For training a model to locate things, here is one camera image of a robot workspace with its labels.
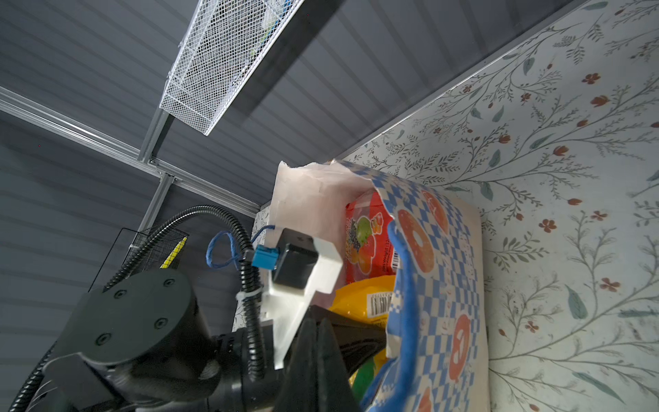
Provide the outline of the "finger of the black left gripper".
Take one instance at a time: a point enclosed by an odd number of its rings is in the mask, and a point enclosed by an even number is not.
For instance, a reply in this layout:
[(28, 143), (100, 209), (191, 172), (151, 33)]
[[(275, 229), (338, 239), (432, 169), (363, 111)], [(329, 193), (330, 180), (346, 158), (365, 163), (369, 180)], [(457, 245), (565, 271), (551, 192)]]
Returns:
[(317, 324), (328, 320), (336, 336), (348, 375), (386, 347), (385, 329), (358, 322), (318, 306), (308, 309), (308, 317)]

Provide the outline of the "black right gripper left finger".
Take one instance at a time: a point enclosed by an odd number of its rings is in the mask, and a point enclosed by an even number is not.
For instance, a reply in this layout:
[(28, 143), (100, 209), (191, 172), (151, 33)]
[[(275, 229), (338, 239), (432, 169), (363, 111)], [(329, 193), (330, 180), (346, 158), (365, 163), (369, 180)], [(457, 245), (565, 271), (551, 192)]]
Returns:
[(274, 412), (317, 410), (317, 324), (300, 326)]

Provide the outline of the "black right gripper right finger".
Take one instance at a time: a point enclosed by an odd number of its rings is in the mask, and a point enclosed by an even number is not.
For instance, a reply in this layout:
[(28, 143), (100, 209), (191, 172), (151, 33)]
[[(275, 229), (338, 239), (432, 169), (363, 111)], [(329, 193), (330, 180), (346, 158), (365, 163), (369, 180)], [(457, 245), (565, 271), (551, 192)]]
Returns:
[(323, 320), (317, 330), (317, 411), (360, 411), (332, 325)]

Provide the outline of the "white blue checkered paper bag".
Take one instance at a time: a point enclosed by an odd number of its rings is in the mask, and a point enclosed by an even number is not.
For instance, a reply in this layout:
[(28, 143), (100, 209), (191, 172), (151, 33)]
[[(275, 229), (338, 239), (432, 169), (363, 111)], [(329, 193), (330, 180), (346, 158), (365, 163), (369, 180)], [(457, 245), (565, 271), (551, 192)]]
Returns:
[[(398, 264), (386, 347), (348, 378), (360, 411), (489, 410), (482, 231), (475, 208), (349, 162), (281, 164), (269, 210), (272, 231), (263, 245), (275, 245), (284, 228), (333, 243), (342, 271), (333, 292), (315, 294), (310, 305), (330, 310), (336, 291), (350, 284), (345, 208), (372, 190), (393, 218), (387, 231)], [(265, 275), (256, 270), (238, 294), (245, 304), (248, 373), (255, 380), (264, 377), (263, 330), (270, 326), (262, 315)]]

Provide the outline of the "red fruit gummy bag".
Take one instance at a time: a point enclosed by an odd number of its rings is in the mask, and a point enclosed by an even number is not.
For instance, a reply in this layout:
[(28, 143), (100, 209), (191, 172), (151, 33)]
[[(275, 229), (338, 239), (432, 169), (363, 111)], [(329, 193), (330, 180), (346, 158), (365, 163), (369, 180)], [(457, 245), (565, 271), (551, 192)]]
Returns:
[(376, 190), (363, 193), (345, 208), (346, 282), (394, 276), (398, 256), (388, 235), (393, 218)]

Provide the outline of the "yellow gummy bag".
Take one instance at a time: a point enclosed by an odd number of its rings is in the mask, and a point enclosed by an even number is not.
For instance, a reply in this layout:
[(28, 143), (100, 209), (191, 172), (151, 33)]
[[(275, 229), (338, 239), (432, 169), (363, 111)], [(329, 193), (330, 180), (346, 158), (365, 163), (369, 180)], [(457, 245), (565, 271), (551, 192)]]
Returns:
[(354, 321), (385, 329), (395, 276), (380, 276), (350, 283), (336, 291), (331, 312)]

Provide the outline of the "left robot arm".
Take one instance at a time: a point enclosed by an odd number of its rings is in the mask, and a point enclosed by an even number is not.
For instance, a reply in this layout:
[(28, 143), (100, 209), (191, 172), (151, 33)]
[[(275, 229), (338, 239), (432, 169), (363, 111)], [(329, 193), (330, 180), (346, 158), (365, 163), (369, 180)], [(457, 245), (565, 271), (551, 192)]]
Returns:
[(82, 297), (32, 411), (356, 411), (348, 383), (384, 348), (379, 327), (312, 307), (282, 368), (264, 327), (262, 379), (245, 331), (212, 336), (188, 278), (147, 271)]

